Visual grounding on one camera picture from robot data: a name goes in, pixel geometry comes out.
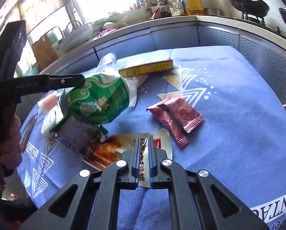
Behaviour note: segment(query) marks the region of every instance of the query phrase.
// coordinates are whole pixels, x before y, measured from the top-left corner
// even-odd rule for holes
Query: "silver screw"
[[[164,166],[170,166],[170,165],[172,165],[172,163],[173,162],[170,159],[165,159],[165,160],[162,161],[162,164]]]
[[[208,171],[207,170],[200,170],[199,171],[199,175],[201,177],[207,177],[209,175]]]
[[[118,167],[125,167],[125,166],[127,165],[127,162],[126,162],[125,160],[118,160],[118,161],[116,162],[116,165],[117,165]]]
[[[79,173],[79,175],[81,176],[81,177],[87,177],[87,176],[89,176],[90,175],[90,171],[89,170],[81,170],[80,171],[80,173]]]

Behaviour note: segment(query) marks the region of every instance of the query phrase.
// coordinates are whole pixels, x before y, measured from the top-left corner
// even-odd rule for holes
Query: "cooking oil bottle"
[[[185,0],[185,11],[189,16],[203,15],[202,0]]]

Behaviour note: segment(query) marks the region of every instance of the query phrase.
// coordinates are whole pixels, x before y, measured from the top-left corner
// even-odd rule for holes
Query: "finger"
[[[13,162],[21,155],[18,151],[13,151],[11,153],[6,153],[0,156],[0,164],[6,165]]]
[[[17,115],[15,115],[9,130],[10,137],[13,138],[16,135],[16,133],[20,130],[20,128],[21,128],[21,120]]]
[[[15,137],[13,137],[12,139],[5,140],[1,144],[0,153],[6,154],[6,153],[13,152],[14,150],[18,148],[18,144],[20,143],[20,141],[21,141],[21,133],[17,132]]]
[[[19,156],[16,158],[16,160],[14,160],[14,161],[12,161],[12,162],[6,164],[5,167],[6,167],[7,169],[14,170],[14,169],[16,169],[16,168],[21,164],[22,160],[23,160],[22,156],[19,155]]]

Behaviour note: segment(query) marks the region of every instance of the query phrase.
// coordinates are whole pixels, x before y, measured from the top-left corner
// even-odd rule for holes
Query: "curtain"
[[[21,16],[19,13],[18,5],[16,4],[5,17],[5,25],[9,22],[20,21]]]
[[[54,11],[70,3],[70,0],[19,0],[21,20],[26,21],[27,33]]]

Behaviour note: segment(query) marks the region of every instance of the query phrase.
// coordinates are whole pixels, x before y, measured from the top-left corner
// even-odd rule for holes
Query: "wok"
[[[237,10],[260,18],[268,14],[270,7],[263,0],[229,0]]]

